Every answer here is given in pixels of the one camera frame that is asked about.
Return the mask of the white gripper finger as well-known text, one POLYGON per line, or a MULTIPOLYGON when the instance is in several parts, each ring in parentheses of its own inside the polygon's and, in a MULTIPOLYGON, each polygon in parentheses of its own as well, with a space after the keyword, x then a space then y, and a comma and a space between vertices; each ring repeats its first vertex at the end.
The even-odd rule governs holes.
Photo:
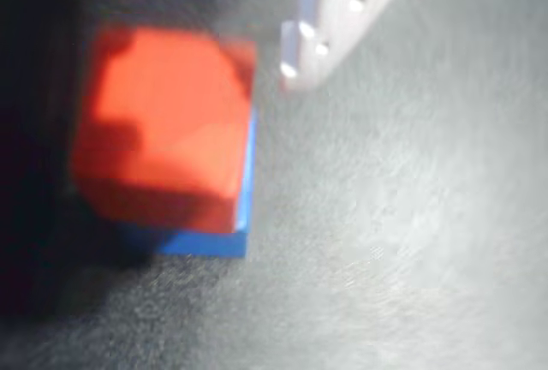
POLYGON ((319 86, 349 56, 391 0, 296 0, 281 24, 283 89, 319 86))

